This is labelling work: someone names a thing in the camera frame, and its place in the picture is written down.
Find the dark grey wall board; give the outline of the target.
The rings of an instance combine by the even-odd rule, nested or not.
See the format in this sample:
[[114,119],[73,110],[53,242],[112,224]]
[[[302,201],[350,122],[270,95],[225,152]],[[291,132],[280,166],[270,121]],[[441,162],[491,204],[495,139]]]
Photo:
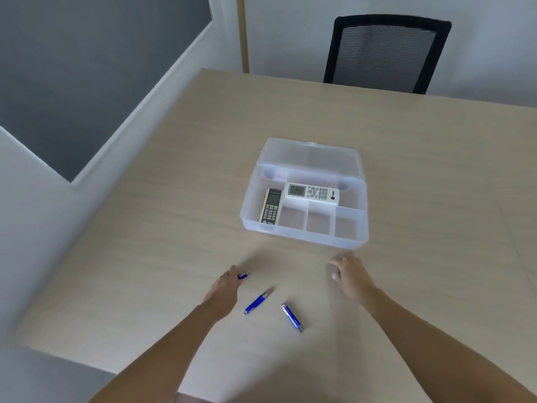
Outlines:
[[72,182],[210,22],[209,0],[0,0],[0,126]]

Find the person's right forearm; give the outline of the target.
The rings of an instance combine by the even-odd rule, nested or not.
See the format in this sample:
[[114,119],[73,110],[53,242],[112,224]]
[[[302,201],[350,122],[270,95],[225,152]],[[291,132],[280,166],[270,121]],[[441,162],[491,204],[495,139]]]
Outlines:
[[360,302],[433,403],[537,403],[537,395],[375,286]]

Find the person's right hand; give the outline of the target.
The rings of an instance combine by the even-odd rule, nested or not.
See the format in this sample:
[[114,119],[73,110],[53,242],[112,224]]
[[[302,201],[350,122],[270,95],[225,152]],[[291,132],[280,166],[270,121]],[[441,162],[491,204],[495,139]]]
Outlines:
[[366,307],[378,287],[361,259],[353,252],[346,252],[331,258],[328,264],[341,271],[341,283],[338,286],[346,297]]

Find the person's left hand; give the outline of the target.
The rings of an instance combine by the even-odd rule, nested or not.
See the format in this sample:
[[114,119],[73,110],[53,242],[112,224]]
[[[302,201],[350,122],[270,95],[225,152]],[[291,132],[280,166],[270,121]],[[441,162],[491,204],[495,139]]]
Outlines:
[[238,282],[228,281],[227,271],[216,280],[202,302],[202,306],[208,309],[215,322],[225,318],[235,307],[238,289],[242,284],[242,280]]

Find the black mesh office chair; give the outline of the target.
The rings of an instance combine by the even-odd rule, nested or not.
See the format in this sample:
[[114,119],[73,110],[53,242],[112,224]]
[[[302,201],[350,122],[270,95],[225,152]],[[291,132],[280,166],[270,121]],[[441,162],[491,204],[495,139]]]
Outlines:
[[426,94],[451,29],[413,15],[337,17],[323,82]]

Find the wooden door frame strip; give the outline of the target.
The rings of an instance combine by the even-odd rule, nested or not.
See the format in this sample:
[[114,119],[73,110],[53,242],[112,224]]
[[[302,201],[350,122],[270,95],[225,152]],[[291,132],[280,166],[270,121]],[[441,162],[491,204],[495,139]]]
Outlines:
[[243,73],[250,73],[249,63],[249,51],[248,51],[248,39],[246,30],[246,13],[245,13],[245,0],[236,0],[237,4],[237,22],[239,31],[239,44],[241,51],[241,62]]

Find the black and silver remote control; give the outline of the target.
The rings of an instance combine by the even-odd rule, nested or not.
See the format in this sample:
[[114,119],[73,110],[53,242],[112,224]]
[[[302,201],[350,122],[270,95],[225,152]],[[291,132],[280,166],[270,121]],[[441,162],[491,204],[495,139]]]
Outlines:
[[283,193],[280,189],[267,189],[259,217],[260,223],[278,224],[282,196]]

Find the clear plastic organizer box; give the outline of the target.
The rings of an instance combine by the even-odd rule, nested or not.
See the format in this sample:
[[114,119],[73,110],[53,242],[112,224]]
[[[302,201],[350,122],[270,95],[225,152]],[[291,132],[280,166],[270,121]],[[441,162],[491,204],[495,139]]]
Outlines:
[[239,214],[251,231],[355,250],[369,240],[359,152],[267,139]]

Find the person's left forearm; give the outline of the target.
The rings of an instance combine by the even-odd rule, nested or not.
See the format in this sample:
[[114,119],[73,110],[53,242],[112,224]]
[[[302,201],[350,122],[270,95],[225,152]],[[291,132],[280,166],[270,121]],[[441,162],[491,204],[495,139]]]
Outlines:
[[227,314],[210,300],[198,305],[88,403],[171,403],[199,347]]

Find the white remote control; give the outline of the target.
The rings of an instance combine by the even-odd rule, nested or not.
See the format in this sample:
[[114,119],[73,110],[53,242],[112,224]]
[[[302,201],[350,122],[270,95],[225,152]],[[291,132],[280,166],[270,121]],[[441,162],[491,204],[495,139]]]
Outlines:
[[335,206],[339,205],[340,199],[340,191],[337,188],[302,184],[298,182],[287,182],[285,189],[283,190],[283,195],[286,198]]

